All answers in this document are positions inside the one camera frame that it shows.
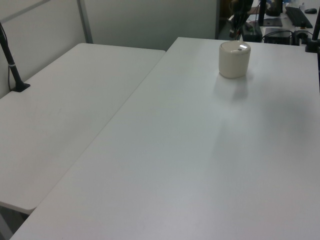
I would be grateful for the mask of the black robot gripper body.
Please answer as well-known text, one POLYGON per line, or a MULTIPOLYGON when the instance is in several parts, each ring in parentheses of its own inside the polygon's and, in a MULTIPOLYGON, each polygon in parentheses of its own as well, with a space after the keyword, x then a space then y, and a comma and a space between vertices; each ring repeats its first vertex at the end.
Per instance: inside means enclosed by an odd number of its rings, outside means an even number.
POLYGON ((232 0, 232 12, 234 14, 247 13, 253 4, 253 0, 232 0))

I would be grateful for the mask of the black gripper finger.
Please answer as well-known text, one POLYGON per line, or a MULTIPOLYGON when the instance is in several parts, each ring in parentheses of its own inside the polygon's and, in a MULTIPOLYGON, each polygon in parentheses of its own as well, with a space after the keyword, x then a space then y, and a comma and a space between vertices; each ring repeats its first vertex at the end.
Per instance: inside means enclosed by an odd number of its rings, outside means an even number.
POLYGON ((237 31, 238 31, 238 25, 240 22, 240 15, 238 13, 234 13, 230 17, 230 24, 231 24, 231 29, 230 29, 230 35, 235 36, 237 31))
POLYGON ((239 20, 238 20, 238 24, 237 24, 237 38, 240 38, 242 27, 245 24, 247 19, 248 19, 247 13, 242 13, 239 15, 239 20))

